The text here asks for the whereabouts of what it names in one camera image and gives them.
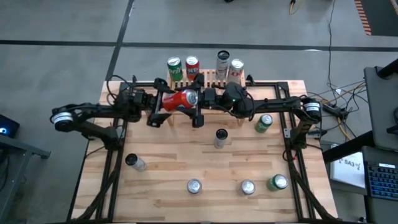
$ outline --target aluminum can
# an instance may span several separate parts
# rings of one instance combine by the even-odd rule
[[[192,108],[198,104],[198,93],[194,90],[179,91],[163,98],[162,103],[167,111],[173,111],[178,106]]]
[[[256,191],[256,185],[251,180],[244,180],[240,183],[238,194],[251,195]]]
[[[198,179],[188,181],[187,189],[191,194],[199,194],[201,191],[201,182]]]
[[[254,129],[258,133],[265,133],[269,126],[272,125],[272,117],[268,114],[261,115],[260,119],[257,121]]]
[[[225,80],[228,71],[229,52],[221,50],[217,53],[216,79]]]
[[[227,137],[228,137],[228,132],[225,129],[221,128],[217,130],[216,137],[214,140],[214,147],[216,147],[217,149],[222,149],[225,145]]]
[[[125,161],[128,166],[131,166],[139,172],[143,172],[147,169],[147,164],[134,153],[128,154]]]
[[[167,59],[167,67],[172,81],[180,81],[183,77],[182,64],[179,57],[170,57]]]
[[[187,78],[193,81],[195,76],[199,73],[199,59],[196,56],[189,56],[185,61],[185,67],[187,68]]]
[[[283,190],[287,187],[287,179],[282,174],[277,174],[273,178],[268,179],[267,187],[270,191]]]
[[[241,84],[241,76],[243,73],[243,61],[240,59],[234,59],[231,61],[228,69],[228,76],[226,77],[227,83],[235,82]]]

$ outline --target concrete floor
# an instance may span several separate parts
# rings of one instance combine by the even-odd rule
[[[5,0],[0,2],[0,40],[116,42],[128,0]],[[289,0],[135,0],[124,42],[265,44],[328,46],[332,0],[306,0],[293,16]],[[353,0],[336,0],[332,46],[397,47],[397,37],[368,36]],[[67,103],[96,102],[114,47],[0,45],[0,114],[21,123],[18,139],[52,151],[34,158],[26,173],[23,197],[12,216],[29,223],[66,219],[87,140],[54,130],[51,109]],[[140,80],[165,77],[172,55],[199,57],[214,68],[219,49],[122,47],[115,74]],[[305,80],[307,91],[328,90],[328,52],[229,50],[257,80]],[[363,68],[386,65],[396,52],[332,52],[331,81],[337,86],[363,79]],[[348,118],[359,135],[370,130],[368,106]],[[325,118],[324,128],[336,121]],[[338,129],[325,140],[344,142]],[[339,217],[364,215],[362,196],[333,191]]]

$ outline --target wooden table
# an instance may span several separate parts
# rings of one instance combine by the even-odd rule
[[[285,82],[289,83],[292,96],[306,94],[302,80]],[[111,82],[110,87],[117,93],[119,82]],[[155,93],[152,88],[146,91]],[[249,87],[248,91],[254,99],[275,98],[273,88]],[[106,104],[107,94],[104,85],[101,104]],[[254,125],[261,114],[239,127],[230,115],[206,113],[205,125],[198,129],[191,127],[186,116],[176,116],[172,128],[167,122],[159,129],[150,128],[146,126],[145,115],[138,123],[128,124],[123,157],[138,154],[147,163],[147,170],[137,172],[123,162],[115,222],[297,221],[291,184],[278,192],[266,188],[266,180],[275,174],[284,174],[290,181],[288,165],[282,159],[284,141],[279,115],[272,113],[274,124],[265,134],[259,134]],[[112,119],[95,119],[96,124],[104,127],[109,126],[109,122]],[[219,128],[229,133],[223,149],[213,146],[215,131]],[[314,139],[307,141],[318,145]],[[90,142],[87,153],[101,146],[101,141]],[[321,151],[308,147],[303,150],[303,157],[312,192],[328,212],[337,217]],[[106,150],[102,150],[85,160],[72,218],[81,215],[99,192],[105,158]],[[187,182],[193,178],[202,182],[200,195],[187,192]],[[255,182],[253,195],[237,194],[236,188],[243,179]],[[301,189],[299,192],[304,216],[308,217],[304,194]]]

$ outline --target red soda can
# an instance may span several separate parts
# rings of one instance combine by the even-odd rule
[[[195,75],[199,73],[199,59],[196,56],[188,56],[185,61],[187,68],[187,78],[191,81],[195,78]]]
[[[163,108],[167,111],[173,111],[179,106],[192,108],[198,104],[198,94],[193,90],[183,90],[166,96],[162,102]]]

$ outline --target blue light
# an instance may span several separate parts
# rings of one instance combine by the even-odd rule
[[[7,131],[6,128],[0,128],[0,133],[1,133],[1,134],[7,134],[8,131]]]

